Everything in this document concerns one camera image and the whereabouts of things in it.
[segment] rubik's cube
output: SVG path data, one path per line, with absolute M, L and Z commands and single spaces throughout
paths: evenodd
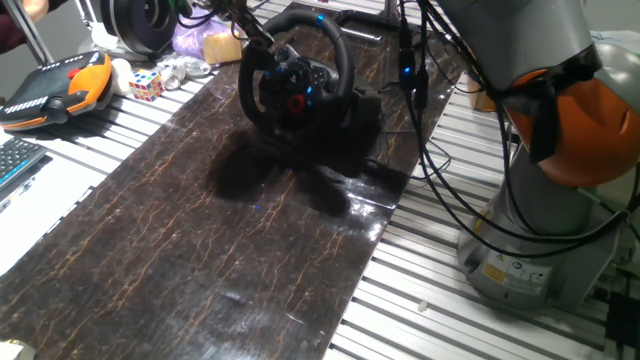
M 160 73 L 138 70 L 129 87 L 138 100 L 155 101 L 164 92 Z

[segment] red button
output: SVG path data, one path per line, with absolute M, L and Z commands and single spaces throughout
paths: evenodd
M 78 75 L 79 72 L 80 72 L 80 69 L 73 69 L 69 71 L 69 73 L 67 74 L 67 77 L 69 78 L 69 80 L 73 80 L 73 78 L 76 77 L 76 75 Z

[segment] sticker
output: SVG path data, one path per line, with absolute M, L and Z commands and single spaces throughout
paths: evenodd
M 482 268 L 482 273 L 511 290 L 540 295 L 551 269 L 551 266 L 533 265 L 521 259 L 491 251 L 489 259 Z

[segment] purple bag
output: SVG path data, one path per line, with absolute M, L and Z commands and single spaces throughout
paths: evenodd
M 207 13 L 208 11 L 206 10 L 196 8 L 193 9 L 192 16 L 204 16 Z M 202 19 L 185 19 L 182 16 L 180 16 L 180 20 L 185 25 L 195 25 L 202 21 Z M 204 53 L 202 51 L 204 39 L 211 35 L 223 33 L 231 34 L 231 29 L 226 23 L 214 16 L 207 23 L 195 29 L 186 29 L 180 24 L 176 25 L 176 31 L 173 33 L 171 43 L 178 55 L 193 56 L 204 60 Z

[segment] steering wheel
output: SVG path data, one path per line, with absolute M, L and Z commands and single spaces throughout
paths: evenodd
M 300 56 L 291 45 L 272 54 L 249 44 L 238 77 L 240 104 L 249 120 L 263 133 L 287 144 L 313 140 L 337 127 L 346 115 L 353 91 L 355 65 L 351 45 L 330 18 L 308 10 L 285 11 L 264 25 L 271 36 L 296 25 L 317 27 L 335 49 L 336 69 Z M 258 85 L 261 111 L 253 93 L 253 75 L 263 71 Z

